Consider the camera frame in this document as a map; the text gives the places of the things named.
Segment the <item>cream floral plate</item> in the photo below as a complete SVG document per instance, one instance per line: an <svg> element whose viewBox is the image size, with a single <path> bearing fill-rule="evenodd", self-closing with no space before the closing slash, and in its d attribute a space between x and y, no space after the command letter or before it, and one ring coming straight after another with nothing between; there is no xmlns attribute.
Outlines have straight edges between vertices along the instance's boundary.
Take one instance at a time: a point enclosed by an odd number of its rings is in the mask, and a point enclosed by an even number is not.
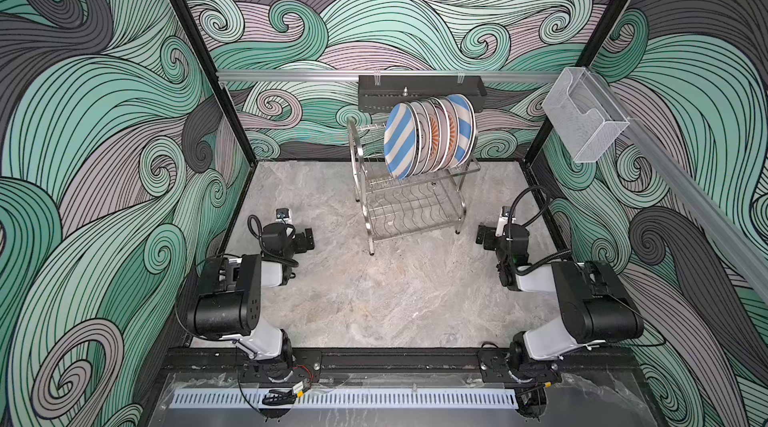
<svg viewBox="0 0 768 427"><path fill-rule="evenodd" d="M475 155L475 153L474 153L475 152L475 148L476 148L476 145L477 145L477 137L478 137L478 133L479 133L479 127L478 127L478 121L477 121L477 112L474 109L474 107L473 107L473 112L472 112L472 121L473 121L473 134L472 134L472 145L471 145L471 148L470 148L470 154L472 156L474 156Z"/></svg>

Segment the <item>blue striped plate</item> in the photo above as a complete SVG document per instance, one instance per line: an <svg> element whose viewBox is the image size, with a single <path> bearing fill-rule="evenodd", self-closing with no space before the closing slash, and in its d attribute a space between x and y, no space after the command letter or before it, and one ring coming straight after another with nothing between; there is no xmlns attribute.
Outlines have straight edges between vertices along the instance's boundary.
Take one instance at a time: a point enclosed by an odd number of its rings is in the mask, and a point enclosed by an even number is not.
<svg viewBox="0 0 768 427"><path fill-rule="evenodd" d="M414 112L408 103L399 103L389 115L383 145L386 166L394 179L404 179L413 167L416 142Z"/></svg>
<svg viewBox="0 0 768 427"><path fill-rule="evenodd" d="M458 165L463 165L470 157L471 147L476 134L473 107L467 97L461 94L447 96L453 104L458 120L458 147L455 158Z"/></svg>

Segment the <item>orange sunburst plate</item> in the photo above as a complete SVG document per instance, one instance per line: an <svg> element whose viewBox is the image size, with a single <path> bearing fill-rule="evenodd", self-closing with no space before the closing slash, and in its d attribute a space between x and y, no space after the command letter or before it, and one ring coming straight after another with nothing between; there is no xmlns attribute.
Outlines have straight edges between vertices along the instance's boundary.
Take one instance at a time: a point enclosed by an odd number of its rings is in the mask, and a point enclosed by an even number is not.
<svg viewBox="0 0 768 427"><path fill-rule="evenodd" d="M438 154L440 148L440 120L435 108L435 104L431 99L427 100L427 114L430 120L431 131L431 152L429 157L429 172L433 172L438 165Z"/></svg>
<svg viewBox="0 0 768 427"><path fill-rule="evenodd" d="M458 165L458 160L455 158L457 148L458 148L458 137L459 137L458 117L457 117L457 113L453 103L447 97L443 98L442 102L445 106L447 116L449 118L449 124L450 124L450 136L449 136L449 147L448 147L449 163L447 167L454 168Z"/></svg>

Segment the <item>white plate green clover outline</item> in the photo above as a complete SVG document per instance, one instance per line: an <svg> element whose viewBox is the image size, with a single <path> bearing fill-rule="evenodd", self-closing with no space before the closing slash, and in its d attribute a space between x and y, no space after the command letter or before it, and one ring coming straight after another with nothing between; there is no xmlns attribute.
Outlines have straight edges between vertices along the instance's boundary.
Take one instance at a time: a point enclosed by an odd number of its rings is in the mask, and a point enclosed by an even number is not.
<svg viewBox="0 0 768 427"><path fill-rule="evenodd" d="M420 102L423 115L421 117L421 125L423 127L424 139L423 139L423 154L424 159L422 162L422 173L429 171L431 166L431 155L433 153L433 132L432 132L432 119L430 116L431 105L427 101Z"/></svg>

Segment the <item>white plate red characters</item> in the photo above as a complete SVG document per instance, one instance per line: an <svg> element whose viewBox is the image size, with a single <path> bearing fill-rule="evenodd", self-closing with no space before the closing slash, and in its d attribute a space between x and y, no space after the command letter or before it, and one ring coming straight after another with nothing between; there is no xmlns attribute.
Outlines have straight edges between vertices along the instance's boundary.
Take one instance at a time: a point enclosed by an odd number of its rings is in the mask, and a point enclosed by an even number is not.
<svg viewBox="0 0 768 427"><path fill-rule="evenodd" d="M416 123L416 132L417 132L417 147L416 147L416 162L415 167L411 173L412 176L418 175L422 172L423 166L422 166L422 160L423 160L423 154L422 151L426 147L426 120L425 120L425 112L422 108L422 105L419 101L415 101L411 103L412 109L414 111L414 118Z"/></svg>

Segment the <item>green red rimmed plate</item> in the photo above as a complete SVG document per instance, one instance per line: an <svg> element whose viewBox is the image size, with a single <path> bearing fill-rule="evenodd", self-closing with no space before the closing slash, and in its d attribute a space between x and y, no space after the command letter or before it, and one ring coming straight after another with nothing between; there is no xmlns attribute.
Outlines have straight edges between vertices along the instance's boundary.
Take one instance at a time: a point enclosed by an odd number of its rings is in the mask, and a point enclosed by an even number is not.
<svg viewBox="0 0 768 427"><path fill-rule="evenodd" d="M441 154L440 154L440 163L439 163L438 169L442 170L446 168L448 165L448 148L450 143L450 118L448 116L448 112L446 110L444 103L439 98L436 98L436 110L440 114L440 120L441 120L441 141L440 141Z"/></svg>

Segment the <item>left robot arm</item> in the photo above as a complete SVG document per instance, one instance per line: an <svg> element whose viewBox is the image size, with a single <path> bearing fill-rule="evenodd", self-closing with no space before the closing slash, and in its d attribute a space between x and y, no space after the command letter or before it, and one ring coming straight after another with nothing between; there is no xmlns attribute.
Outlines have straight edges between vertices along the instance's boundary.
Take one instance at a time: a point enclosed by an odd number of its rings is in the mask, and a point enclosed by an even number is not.
<svg viewBox="0 0 768 427"><path fill-rule="evenodd" d="M299 266L295 256L315 249L310 228L297 229L286 209L278 213L267 225L249 216L246 226L259 251L203 260L191 298L178 299L174 307L177 322L192 338L231 343L270 376L290 372L295 360L288 334L262 318L262 293L287 286Z"/></svg>

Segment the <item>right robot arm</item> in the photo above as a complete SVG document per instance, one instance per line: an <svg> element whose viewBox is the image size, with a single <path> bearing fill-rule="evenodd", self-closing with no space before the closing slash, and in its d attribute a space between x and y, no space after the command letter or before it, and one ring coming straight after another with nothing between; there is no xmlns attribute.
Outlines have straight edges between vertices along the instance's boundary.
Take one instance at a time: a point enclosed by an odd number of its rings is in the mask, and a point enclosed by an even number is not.
<svg viewBox="0 0 768 427"><path fill-rule="evenodd" d="M507 364L523 374L533 363L555 361L582 348L640 338L645 321L613 268L603 262L574 262L566 250L529 261L530 233L511 223L479 225L476 243L497 258L501 285L511 291L553 294L559 314L515 335Z"/></svg>

